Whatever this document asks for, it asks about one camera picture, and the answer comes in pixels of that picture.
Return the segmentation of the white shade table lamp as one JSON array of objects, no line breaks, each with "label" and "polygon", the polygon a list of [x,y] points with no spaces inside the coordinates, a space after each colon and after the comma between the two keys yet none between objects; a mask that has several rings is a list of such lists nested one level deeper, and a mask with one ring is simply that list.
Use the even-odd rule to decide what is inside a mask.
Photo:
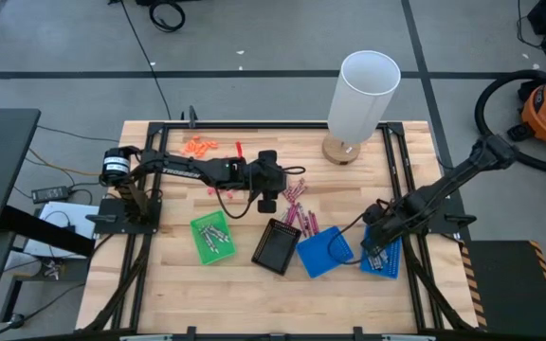
[{"label": "white shade table lamp", "polygon": [[327,117],[329,133],[321,145],[328,161],[342,166],[356,161],[400,81],[398,64],[381,52],[361,50],[344,59]]}]

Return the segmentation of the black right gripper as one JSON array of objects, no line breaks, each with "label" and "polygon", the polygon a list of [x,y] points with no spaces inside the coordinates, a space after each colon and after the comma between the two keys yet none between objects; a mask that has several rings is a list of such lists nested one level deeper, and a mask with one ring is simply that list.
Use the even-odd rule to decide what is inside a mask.
[{"label": "black right gripper", "polygon": [[[408,230],[402,216],[380,204],[370,205],[364,211],[362,220],[370,228],[370,237],[398,237]],[[396,254],[395,241],[381,240],[376,243],[370,237],[361,242],[361,246],[368,256],[377,256],[380,259],[394,258]]]}]

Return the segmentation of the black stand leg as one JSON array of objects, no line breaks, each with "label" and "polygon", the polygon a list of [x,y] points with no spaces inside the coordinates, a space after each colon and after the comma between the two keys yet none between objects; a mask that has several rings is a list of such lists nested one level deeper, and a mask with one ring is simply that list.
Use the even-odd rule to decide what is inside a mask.
[{"label": "black stand leg", "polygon": [[3,208],[0,215],[0,230],[11,231],[28,239],[86,257],[92,255],[95,246],[95,241],[92,239],[64,230],[12,206]]}]

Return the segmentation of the black mat striped edge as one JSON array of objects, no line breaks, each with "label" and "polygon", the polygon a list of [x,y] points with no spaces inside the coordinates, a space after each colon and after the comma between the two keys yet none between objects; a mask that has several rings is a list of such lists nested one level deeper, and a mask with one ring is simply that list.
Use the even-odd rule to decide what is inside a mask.
[{"label": "black mat striped edge", "polygon": [[534,241],[473,241],[462,247],[479,327],[546,340],[546,260]]}]

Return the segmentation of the black power adapter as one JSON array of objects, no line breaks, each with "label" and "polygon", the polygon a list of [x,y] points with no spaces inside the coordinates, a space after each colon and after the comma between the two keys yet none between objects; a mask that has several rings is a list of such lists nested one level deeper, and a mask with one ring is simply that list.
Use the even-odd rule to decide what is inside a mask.
[{"label": "black power adapter", "polygon": [[30,197],[34,204],[48,203],[51,201],[65,201],[70,197],[69,187],[58,186],[52,188],[34,189]]}]

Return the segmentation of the metal keys bundle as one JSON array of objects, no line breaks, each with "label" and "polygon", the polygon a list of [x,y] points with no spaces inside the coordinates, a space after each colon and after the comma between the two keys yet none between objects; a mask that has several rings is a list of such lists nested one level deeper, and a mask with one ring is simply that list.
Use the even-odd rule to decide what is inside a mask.
[{"label": "metal keys bundle", "polygon": [[43,276],[45,278],[53,278],[54,280],[59,280],[61,268],[62,268],[61,263],[58,263],[55,260],[51,260],[49,263],[45,265]]}]

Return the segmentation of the black plastic basket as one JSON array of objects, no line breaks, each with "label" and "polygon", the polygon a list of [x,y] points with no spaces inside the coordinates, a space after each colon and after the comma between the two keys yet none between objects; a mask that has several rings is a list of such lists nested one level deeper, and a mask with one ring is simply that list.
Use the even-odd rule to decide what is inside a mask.
[{"label": "black plastic basket", "polygon": [[300,236],[299,229],[279,220],[270,219],[251,261],[277,275],[284,276]]}]

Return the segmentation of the blue plastic basket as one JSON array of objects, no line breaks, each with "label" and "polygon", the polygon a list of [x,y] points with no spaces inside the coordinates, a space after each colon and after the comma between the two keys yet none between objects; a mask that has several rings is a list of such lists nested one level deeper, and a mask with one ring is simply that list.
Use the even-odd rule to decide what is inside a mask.
[{"label": "blue plastic basket", "polygon": [[368,264],[368,255],[363,250],[361,255],[360,270],[365,273],[374,274],[384,278],[397,279],[400,269],[400,258],[402,253],[402,238],[398,238],[396,241],[396,254],[394,258],[382,259],[384,267],[380,270],[371,269]]},{"label": "blue plastic basket", "polygon": [[297,251],[310,278],[318,278],[354,257],[337,226],[299,242]]}]

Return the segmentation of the white paper sheet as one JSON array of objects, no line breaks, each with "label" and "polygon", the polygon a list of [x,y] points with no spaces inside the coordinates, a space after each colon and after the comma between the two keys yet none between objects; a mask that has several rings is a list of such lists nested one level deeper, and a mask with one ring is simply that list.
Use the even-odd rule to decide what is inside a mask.
[{"label": "white paper sheet", "polygon": [[[66,228],[86,238],[94,239],[95,224],[87,220],[85,216],[96,215],[98,211],[96,206],[50,202],[41,210],[39,218],[59,228]],[[24,252],[36,257],[84,259],[84,256],[34,240],[27,241]]]}]

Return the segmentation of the green plastic basket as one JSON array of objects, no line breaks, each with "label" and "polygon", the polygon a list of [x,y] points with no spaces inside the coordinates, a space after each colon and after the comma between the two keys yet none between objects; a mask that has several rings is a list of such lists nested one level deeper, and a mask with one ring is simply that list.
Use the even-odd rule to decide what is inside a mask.
[{"label": "green plastic basket", "polygon": [[[216,242],[216,247],[219,250],[218,254],[210,251],[201,235],[202,230],[209,226],[214,226],[228,235],[230,239],[230,242]],[[215,211],[211,214],[192,220],[191,234],[202,265],[210,265],[218,260],[233,256],[236,252],[235,244],[230,229],[228,228],[227,219],[222,211]]]}]

